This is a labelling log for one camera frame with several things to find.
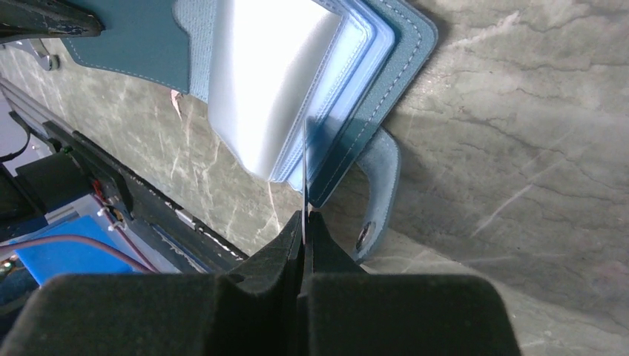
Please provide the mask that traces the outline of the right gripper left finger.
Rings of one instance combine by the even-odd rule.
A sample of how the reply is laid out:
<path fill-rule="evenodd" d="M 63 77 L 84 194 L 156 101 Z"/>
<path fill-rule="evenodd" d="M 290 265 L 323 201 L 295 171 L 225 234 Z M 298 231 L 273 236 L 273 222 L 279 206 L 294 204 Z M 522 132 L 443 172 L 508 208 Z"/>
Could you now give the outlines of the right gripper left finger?
<path fill-rule="evenodd" d="M 3 355 L 290 355 L 302 263 L 297 211 L 222 274 L 66 274 L 26 303 Z"/>

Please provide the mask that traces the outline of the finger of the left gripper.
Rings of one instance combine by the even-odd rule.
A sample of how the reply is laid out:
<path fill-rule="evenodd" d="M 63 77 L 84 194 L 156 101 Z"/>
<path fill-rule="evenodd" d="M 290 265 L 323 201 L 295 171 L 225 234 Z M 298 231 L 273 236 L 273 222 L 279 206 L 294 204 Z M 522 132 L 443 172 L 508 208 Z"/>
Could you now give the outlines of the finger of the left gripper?
<path fill-rule="evenodd" d="M 25 39 L 99 36 L 97 16 L 69 1 L 1 0 L 1 43 Z"/>

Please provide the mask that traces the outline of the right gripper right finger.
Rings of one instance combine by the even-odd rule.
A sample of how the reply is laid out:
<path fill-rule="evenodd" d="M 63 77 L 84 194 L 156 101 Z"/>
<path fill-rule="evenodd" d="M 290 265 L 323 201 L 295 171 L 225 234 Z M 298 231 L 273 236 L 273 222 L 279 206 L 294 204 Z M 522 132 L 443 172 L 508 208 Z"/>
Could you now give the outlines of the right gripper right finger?
<path fill-rule="evenodd" d="M 303 336 L 308 355 L 519 355 L 496 288 L 472 274 L 370 274 L 306 225 Z"/>

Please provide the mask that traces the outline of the blue card holder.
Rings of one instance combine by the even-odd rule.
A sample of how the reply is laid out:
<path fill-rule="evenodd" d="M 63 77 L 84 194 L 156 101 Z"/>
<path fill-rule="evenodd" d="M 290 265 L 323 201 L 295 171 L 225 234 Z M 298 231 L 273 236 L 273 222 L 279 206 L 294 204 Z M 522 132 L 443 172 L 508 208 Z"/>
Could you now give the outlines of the blue card holder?
<path fill-rule="evenodd" d="M 369 179 L 352 251 L 385 237 L 401 158 L 382 122 L 438 40 L 405 1 L 79 1 L 105 29 L 66 39 L 82 66 L 148 80 L 208 106 L 240 166 L 302 193 L 308 125 L 309 203 L 323 206 L 351 165 Z"/>

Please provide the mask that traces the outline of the silver credit card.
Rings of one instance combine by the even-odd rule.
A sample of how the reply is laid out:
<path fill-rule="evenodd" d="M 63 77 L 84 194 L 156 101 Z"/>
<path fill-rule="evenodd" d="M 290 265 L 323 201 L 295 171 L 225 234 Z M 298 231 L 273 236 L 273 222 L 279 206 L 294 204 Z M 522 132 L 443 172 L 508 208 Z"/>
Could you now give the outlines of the silver credit card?
<path fill-rule="evenodd" d="M 307 159 L 308 159 L 308 125 L 309 120 L 307 117 L 303 119 L 303 130 L 302 130 L 302 138 L 303 138 L 303 147 L 302 147 L 302 195 L 303 195 L 303 207 L 302 207 L 302 215 L 301 215 L 301 223 L 302 223 L 302 245 L 306 246 L 307 244 L 307 231 L 309 224 L 309 183 L 308 183 L 308 168 L 307 168 Z"/>

